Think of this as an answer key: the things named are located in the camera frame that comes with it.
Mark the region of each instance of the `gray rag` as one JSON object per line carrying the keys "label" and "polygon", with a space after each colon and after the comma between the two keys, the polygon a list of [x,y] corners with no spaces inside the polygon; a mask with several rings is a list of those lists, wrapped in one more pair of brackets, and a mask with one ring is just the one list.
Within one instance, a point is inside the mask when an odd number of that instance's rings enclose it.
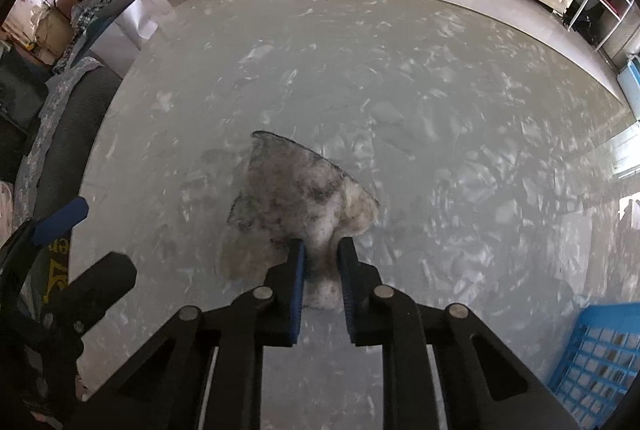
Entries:
{"label": "gray rag", "polygon": [[304,240],[306,307],[339,309],[336,251],[343,237],[364,233],[378,202],[351,176],[295,141],[266,131],[252,134],[248,169],[226,220],[219,272],[260,283],[283,263],[293,238]]}

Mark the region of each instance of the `blue storage box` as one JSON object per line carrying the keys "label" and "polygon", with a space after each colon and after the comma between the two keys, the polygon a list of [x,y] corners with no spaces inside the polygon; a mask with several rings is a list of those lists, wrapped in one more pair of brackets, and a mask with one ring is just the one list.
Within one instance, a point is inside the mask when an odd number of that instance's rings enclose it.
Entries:
{"label": "blue storage box", "polygon": [[636,120],[640,120],[640,62],[637,56],[629,59],[625,68],[620,71],[618,83]]}
{"label": "blue storage box", "polygon": [[640,370],[640,302],[585,309],[549,389],[585,430],[602,425]]}

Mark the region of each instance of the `blue plastic basket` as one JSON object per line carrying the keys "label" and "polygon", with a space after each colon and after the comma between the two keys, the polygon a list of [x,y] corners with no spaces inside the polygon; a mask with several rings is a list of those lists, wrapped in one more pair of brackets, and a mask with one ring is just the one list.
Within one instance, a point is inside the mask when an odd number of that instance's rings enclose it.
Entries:
{"label": "blue plastic basket", "polygon": [[596,305],[575,323],[549,389],[585,430],[602,425],[640,370],[640,302]]}

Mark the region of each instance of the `silver screw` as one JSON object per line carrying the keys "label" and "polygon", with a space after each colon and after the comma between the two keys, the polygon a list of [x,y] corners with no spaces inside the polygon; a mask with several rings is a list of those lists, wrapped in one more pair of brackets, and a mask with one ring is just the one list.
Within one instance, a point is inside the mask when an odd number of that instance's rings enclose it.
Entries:
{"label": "silver screw", "polygon": [[394,295],[394,289],[386,284],[377,285],[373,288],[373,294],[378,298],[391,298]]}
{"label": "silver screw", "polygon": [[44,325],[45,329],[51,328],[51,326],[53,325],[53,313],[47,313],[46,315],[44,315],[44,318],[42,319],[42,325]]}
{"label": "silver screw", "polygon": [[451,304],[449,306],[449,314],[453,318],[464,319],[468,316],[469,309],[467,309],[466,306],[462,304]]}
{"label": "silver screw", "polygon": [[42,398],[46,398],[47,394],[49,394],[49,385],[42,376],[36,378],[36,389]]}
{"label": "silver screw", "polygon": [[273,289],[271,289],[268,285],[261,285],[254,289],[254,296],[258,300],[267,300],[271,298],[273,295]]}
{"label": "silver screw", "polygon": [[198,317],[198,308],[192,305],[186,305],[178,311],[178,317],[183,322],[195,320]]}

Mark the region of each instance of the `glossy gray surface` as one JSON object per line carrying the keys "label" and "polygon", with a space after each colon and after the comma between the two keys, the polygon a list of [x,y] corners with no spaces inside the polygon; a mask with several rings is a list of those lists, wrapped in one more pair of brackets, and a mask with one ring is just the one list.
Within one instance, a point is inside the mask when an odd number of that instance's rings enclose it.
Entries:
{"label": "glossy gray surface", "polygon": [[[192,0],[111,104],[82,194],[72,276],[110,250],[135,289],[85,337],[101,384],[179,307],[247,283],[216,273],[218,233],[267,129],[380,201],[361,259],[417,301],[468,304],[540,378],[580,307],[638,298],[638,129],[577,66],[500,22],[435,0]],[[268,349],[265,428],[382,427],[377,348],[305,311]]]}

